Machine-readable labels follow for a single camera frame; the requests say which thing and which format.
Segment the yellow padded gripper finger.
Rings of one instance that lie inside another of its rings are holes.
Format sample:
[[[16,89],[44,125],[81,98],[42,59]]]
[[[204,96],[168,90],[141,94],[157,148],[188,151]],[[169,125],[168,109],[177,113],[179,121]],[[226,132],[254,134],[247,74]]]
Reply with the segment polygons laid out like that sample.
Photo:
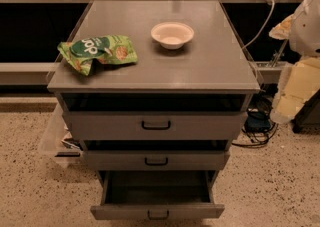
[[[270,30],[269,36],[277,40],[288,39],[291,32],[292,18],[293,18],[293,15],[289,15],[280,23],[278,23],[275,27],[273,27]]]

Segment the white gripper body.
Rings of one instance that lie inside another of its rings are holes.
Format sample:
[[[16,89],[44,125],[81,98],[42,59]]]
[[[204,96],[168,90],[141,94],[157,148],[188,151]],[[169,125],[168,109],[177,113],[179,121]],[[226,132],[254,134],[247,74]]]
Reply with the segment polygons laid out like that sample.
[[[303,57],[294,65],[287,64],[280,74],[277,89],[270,118],[277,124],[286,124],[320,89],[320,59]]]

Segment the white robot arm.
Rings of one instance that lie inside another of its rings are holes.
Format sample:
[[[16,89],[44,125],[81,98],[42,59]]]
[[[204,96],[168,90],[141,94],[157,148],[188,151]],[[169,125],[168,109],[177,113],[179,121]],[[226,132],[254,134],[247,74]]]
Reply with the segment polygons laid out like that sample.
[[[271,29],[269,36],[287,40],[290,49],[301,56],[282,69],[272,102],[271,120],[286,124],[320,89],[320,0],[303,0],[292,15]]]

